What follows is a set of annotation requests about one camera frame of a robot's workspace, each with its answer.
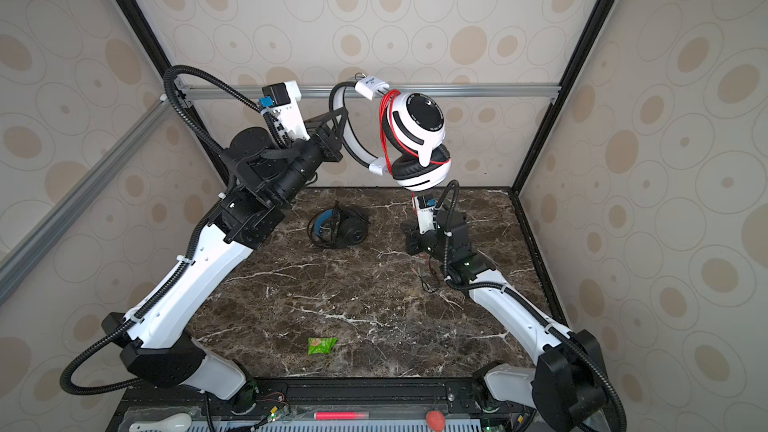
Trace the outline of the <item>black blue headphones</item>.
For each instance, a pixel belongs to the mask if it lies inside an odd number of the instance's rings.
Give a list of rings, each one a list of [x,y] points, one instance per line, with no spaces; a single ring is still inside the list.
[[[306,233],[317,248],[344,249],[363,243],[369,232],[367,212],[356,205],[342,205],[317,213],[307,224]]]

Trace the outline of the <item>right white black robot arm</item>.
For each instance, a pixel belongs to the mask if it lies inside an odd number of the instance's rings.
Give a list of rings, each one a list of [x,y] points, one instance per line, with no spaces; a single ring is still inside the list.
[[[491,400],[533,408],[554,431],[627,429],[597,339],[555,321],[518,292],[473,247],[465,214],[423,208],[401,229],[408,254],[437,260],[445,284],[488,311],[529,355],[530,368],[500,364],[482,373]]]

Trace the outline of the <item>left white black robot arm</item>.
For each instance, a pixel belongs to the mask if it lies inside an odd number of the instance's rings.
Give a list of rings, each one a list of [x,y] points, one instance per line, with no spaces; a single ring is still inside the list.
[[[265,127],[245,129],[229,147],[221,146],[189,116],[176,85],[181,75],[202,79],[264,115]],[[104,319],[104,337],[64,368],[59,385],[73,396],[101,395],[143,383],[159,388],[184,385],[222,400],[249,401],[253,387],[246,371],[207,350],[188,333],[187,325],[227,275],[285,219],[320,166],[341,160],[348,124],[345,88],[332,90],[327,113],[304,120],[293,83],[268,85],[263,98],[254,101],[203,70],[176,65],[165,71],[163,86],[178,116],[225,165],[227,187],[194,227],[175,268],[134,307]],[[101,386],[76,384],[75,372],[111,344],[120,348],[132,379]]]

